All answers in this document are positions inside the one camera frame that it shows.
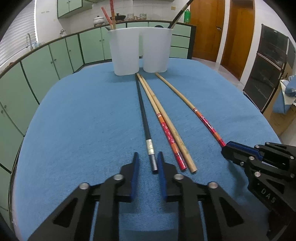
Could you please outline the green kitchen cabinets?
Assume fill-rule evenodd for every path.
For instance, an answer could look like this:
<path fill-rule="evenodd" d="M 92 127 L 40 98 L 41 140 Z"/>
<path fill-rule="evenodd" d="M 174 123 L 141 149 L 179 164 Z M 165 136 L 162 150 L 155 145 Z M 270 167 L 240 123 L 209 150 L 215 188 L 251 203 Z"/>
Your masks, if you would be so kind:
<path fill-rule="evenodd" d="M 116 76 L 102 61 L 105 28 L 72 35 L 87 68 L 56 72 L 49 46 L 33 52 L 1 78 L 1 104 L 17 107 L 25 137 L 13 186 L 13 218 L 38 226 L 81 182 L 98 183 L 145 156 L 134 77 Z"/>
<path fill-rule="evenodd" d="M 57 0 L 57 16 L 61 18 L 69 18 L 72 15 L 92 9 L 92 5 L 98 1 L 89 0 Z"/>

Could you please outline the black chopstick gold band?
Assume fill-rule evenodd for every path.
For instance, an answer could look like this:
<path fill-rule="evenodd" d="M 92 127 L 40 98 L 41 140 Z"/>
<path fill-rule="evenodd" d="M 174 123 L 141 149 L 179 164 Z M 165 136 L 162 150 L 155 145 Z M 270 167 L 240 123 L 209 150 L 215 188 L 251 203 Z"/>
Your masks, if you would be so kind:
<path fill-rule="evenodd" d="M 176 23 L 180 19 L 181 15 L 187 10 L 187 8 L 190 6 L 190 4 L 192 2 L 193 2 L 193 0 L 188 0 L 188 2 L 182 7 L 182 9 L 175 16 L 175 18 L 171 21 L 171 23 L 168 26 L 168 29 L 172 29 L 176 25 Z"/>

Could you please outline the cardboard box with blue cloth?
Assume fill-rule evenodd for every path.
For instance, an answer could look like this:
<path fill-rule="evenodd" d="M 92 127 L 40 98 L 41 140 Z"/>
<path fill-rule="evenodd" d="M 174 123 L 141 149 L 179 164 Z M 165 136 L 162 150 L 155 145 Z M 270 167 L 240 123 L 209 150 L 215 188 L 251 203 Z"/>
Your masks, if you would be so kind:
<path fill-rule="evenodd" d="M 278 136 L 283 134 L 295 119 L 295 74 L 292 74 L 288 63 L 263 116 Z"/>

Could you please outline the green upper kitchen cabinets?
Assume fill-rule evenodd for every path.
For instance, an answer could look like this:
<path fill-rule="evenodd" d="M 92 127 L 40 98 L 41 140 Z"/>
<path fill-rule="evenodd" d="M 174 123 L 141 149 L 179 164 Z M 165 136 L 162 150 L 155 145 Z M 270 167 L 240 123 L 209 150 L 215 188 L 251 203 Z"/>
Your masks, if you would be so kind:
<path fill-rule="evenodd" d="M 89 0 L 57 0 L 57 16 L 61 18 L 69 18 L 72 15 L 92 9 L 92 5 L 98 1 Z"/>

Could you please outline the black wok on stove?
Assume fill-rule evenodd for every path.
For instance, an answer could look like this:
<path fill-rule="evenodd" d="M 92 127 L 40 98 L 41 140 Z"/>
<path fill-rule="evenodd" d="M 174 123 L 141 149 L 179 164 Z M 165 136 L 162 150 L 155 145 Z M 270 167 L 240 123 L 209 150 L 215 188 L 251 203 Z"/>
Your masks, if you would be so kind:
<path fill-rule="evenodd" d="M 117 14 L 115 15 L 115 21 L 116 21 L 116 22 L 123 22 L 123 21 L 125 20 L 125 18 L 126 18 L 126 15 L 121 15 L 121 14 L 119 14 L 119 13 L 117 13 Z"/>

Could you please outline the white window blinds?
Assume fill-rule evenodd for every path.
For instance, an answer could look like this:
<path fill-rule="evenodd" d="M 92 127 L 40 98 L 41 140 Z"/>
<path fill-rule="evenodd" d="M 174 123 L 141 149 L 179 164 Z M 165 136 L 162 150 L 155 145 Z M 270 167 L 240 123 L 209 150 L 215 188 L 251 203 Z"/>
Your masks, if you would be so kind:
<path fill-rule="evenodd" d="M 31 1 L 13 20 L 1 40 L 1 65 L 26 48 L 26 34 L 36 42 L 35 1 Z"/>

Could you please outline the black glass cabinet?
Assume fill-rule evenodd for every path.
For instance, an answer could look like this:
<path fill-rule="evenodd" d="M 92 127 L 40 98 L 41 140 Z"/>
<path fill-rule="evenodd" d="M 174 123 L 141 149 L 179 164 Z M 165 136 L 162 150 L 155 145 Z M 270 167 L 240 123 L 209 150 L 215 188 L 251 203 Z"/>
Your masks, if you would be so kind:
<path fill-rule="evenodd" d="M 292 70 L 295 47 L 288 36 L 261 25 L 259 47 L 244 95 L 263 113 L 283 76 Z"/>

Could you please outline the red patterned bamboo chopstick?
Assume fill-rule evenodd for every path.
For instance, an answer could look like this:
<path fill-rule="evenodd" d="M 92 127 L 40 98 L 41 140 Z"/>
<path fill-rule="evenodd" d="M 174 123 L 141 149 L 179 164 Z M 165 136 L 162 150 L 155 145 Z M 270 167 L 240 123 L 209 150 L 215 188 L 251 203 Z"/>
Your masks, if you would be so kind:
<path fill-rule="evenodd" d="M 114 11 L 114 0 L 110 0 L 110 11 L 111 11 L 111 20 L 112 20 L 112 25 L 113 29 L 116 29 L 116 21 L 115 21 L 115 11 Z"/>

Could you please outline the right wooden door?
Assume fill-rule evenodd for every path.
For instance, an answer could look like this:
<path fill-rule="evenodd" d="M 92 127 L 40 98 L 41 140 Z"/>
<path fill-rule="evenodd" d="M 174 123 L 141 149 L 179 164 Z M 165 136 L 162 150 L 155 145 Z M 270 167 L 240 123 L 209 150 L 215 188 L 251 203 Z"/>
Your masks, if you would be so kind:
<path fill-rule="evenodd" d="M 253 32 L 254 1 L 231 1 L 225 47 L 221 65 L 241 79 L 249 55 Z"/>

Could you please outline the black chopstick silver band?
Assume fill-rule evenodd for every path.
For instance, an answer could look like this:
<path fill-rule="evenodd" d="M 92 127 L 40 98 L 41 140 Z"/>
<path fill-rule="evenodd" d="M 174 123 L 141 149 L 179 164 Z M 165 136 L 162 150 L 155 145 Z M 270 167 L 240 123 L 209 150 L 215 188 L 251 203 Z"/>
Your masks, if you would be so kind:
<path fill-rule="evenodd" d="M 154 146 L 152 143 L 152 139 L 151 139 L 151 134 L 149 131 L 149 124 L 147 121 L 147 116 L 145 113 L 145 107 L 144 107 L 144 102 L 142 100 L 142 93 L 140 90 L 140 85 L 139 85 L 139 78 L 137 76 L 137 74 L 135 74 L 135 81 L 136 81 L 136 86 L 137 86 L 137 94 L 138 94 L 138 101 L 139 101 L 139 105 L 140 105 L 140 112 L 142 115 L 142 125 L 144 128 L 144 135 L 145 135 L 145 143 L 146 143 L 146 147 L 147 147 L 147 154 L 149 156 L 149 161 L 150 161 L 150 165 L 151 165 L 151 170 L 153 174 L 157 174 L 158 173 L 158 166 L 157 166 L 157 161 L 156 161 L 156 156 L 154 153 Z"/>

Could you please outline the blue table mat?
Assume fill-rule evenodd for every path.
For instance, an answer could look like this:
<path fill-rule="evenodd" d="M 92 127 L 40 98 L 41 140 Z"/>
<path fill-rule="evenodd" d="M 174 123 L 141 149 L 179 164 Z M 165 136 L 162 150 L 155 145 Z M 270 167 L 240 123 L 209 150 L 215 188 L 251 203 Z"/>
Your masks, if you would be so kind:
<path fill-rule="evenodd" d="M 247 189 L 241 167 L 221 148 L 191 109 L 156 75 L 142 73 L 173 122 L 197 166 L 186 175 L 198 183 L 217 182 L 261 226 L 267 208 Z M 224 141 L 248 146 L 280 139 L 265 117 L 223 76 L 194 60 L 171 58 L 163 78 L 184 94 Z M 40 103 L 27 130 L 13 188 L 13 219 L 27 240 L 82 182 L 96 185 L 140 159 L 137 193 L 120 205 L 121 240 L 177 240 L 178 205 L 161 196 L 151 172 L 135 76 L 116 76 L 103 63 L 58 81 Z"/>

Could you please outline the white twin utensil holder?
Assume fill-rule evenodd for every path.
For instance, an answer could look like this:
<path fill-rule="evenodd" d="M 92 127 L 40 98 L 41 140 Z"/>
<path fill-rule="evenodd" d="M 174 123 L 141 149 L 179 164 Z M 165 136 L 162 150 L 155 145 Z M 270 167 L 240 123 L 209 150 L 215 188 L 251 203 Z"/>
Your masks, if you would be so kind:
<path fill-rule="evenodd" d="M 110 30 L 108 35 L 115 75 L 138 73 L 140 59 L 147 73 L 167 71 L 172 29 L 131 27 Z"/>

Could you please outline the left wooden door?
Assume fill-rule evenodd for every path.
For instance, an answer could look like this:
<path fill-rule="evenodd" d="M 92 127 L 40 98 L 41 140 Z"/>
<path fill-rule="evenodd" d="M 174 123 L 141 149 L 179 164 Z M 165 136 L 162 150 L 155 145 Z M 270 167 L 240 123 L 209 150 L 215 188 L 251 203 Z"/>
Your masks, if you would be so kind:
<path fill-rule="evenodd" d="M 224 24 L 224 0 L 194 0 L 190 24 L 196 27 L 193 57 L 217 60 Z"/>

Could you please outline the plain bamboo chopstick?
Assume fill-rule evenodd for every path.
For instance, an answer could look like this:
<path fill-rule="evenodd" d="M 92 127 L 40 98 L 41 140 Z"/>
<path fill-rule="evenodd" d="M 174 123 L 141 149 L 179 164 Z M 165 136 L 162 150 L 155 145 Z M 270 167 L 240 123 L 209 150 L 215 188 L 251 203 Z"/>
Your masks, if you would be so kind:
<path fill-rule="evenodd" d="M 176 128 L 174 127 L 173 123 L 171 122 L 170 118 L 168 117 L 168 115 L 166 114 L 165 110 L 163 109 L 162 105 L 160 104 L 160 102 L 158 101 L 157 97 L 155 96 L 155 94 L 153 93 L 153 91 L 151 90 L 151 88 L 149 87 L 149 85 L 147 84 L 146 80 L 142 77 L 142 80 L 144 81 L 144 84 L 146 85 L 149 93 L 151 94 L 154 102 L 156 103 L 157 107 L 159 108 L 159 111 L 161 112 L 161 115 L 163 116 L 171 134 L 173 135 L 175 142 L 179 148 L 179 150 L 181 151 L 181 154 L 184 158 L 185 161 L 185 166 L 189 168 L 191 173 L 195 173 L 197 172 L 197 168 L 194 164 L 194 161 L 192 160 L 189 151 L 187 150 L 185 144 L 183 143 L 180 135 L 178 134 Z"/>

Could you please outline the green bottle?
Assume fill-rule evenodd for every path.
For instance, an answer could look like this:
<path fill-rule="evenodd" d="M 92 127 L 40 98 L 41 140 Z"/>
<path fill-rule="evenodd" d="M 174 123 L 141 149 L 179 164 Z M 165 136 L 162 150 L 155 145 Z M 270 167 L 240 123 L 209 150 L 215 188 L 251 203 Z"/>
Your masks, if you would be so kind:
<path fill-rule="evenodd" d="M 190 22 L 191 12 L 189 9 L 186 9 L 184 12 L 184 23 L 188 24 Z"/>

